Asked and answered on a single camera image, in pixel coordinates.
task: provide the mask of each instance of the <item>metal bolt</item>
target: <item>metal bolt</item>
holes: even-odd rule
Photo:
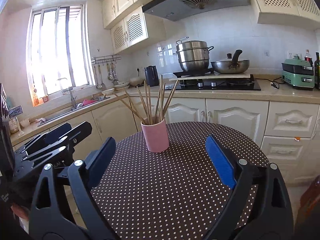
[[[46,164],[46,165],[44,166],[44,169],[47,171],[47,170],[50,170],[51,167],[52,167],[52,165],[51,165],[50,163],[48,163],[48,164]]]
[[[273,170],[276,170],[276,169],[278,169],[278,166],[275,163],[271,163],[270,168]]]
[[[247,165],[247,160],[245,160],[245,159],[240,159],[239,160],[239,163],[241,164],[241,165]]]
[[[83,160],[76,160],[75,166],[81,166],[83,164]]]

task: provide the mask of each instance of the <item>green appliance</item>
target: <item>green appliance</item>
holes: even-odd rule
[[[282,63],[282,79],[295,89],[312,90],[315,87],[313,66],[306,60],[286,59]]]

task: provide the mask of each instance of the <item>black kettle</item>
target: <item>black kettle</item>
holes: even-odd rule
[[[147,85],[149,85],[150,87],[159,85],[159,77],[156,66],[145,67],[144,74],[146,75]]]

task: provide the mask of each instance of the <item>utensil rack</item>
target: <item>utensil rack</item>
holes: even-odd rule
[[[121,60],[121,56],[119,54],[100,56],[100,57],[92,57],[91,63],[92,64],[101,64],[101,63],[108,63],[108,62],[115,62],[116,63],[117,60]]]

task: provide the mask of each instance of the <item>brown tablecloth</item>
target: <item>brown tablecloth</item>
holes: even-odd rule
[[[180,122],[167,125],[170,146],[147,149],[138,132],[117,144],[116,154],[92,195],[121,239],[196,240],[211,229],[232,190],[221,183],[206,150],[213,134],[238,158],[258,166],[269,162],[247,136],[223,125]],[[238,227],[246,223],[253,186]]]

